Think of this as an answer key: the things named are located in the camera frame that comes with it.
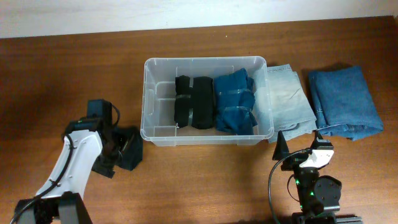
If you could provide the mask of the blue taped shirt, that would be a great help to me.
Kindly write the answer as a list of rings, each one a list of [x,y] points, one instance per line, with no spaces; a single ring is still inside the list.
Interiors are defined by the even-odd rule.
[[[252,113],[255,103],[254,79],[241,68],[213,80],[216,99],[216,129],[234,135],[253,135],[257,121]]]

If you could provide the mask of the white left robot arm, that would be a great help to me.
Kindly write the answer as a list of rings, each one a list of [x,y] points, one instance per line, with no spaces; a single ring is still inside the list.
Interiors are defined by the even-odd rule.
[[[111,118],[72,121],[63,134],[63,149],[44,185],[20,200],[11,223],[92,223],[83,195],[92,171],[112,178],[121,153]]]

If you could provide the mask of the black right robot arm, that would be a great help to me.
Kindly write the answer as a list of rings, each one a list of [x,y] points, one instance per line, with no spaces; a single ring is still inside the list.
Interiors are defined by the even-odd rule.
[[[339,217],[342,183],[329,175],[320,175],[319,170],[326,167],[334,154],[332,143],[323,139],[315,132],[310,147],[290,152],[282,131],[277,133],[277,144],[272,159],[277,163],[273,166],[268,180],[268,201],[270,208],[271,181],[276,168],[292,171],[289,179],[295,180],[300,212],[293,213],[288,222],[292,224],[325,223],[325,224],[356,224],[363,219],[355,215]]]

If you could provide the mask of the small black taped garment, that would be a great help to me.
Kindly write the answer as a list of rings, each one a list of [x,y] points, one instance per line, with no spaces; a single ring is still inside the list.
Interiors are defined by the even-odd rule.
[[[143,160],[143,139],[140,130],[136,126],[117,127],[114,136],[120,146],[121,158],[118,166],[125,170],[134,170]]]

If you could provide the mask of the dark blue jeans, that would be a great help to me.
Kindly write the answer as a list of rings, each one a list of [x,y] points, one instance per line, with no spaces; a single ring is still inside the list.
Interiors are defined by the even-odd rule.
[[[308,80],[320,134],[356,141],[383,132],[361,67],[311,71]]]

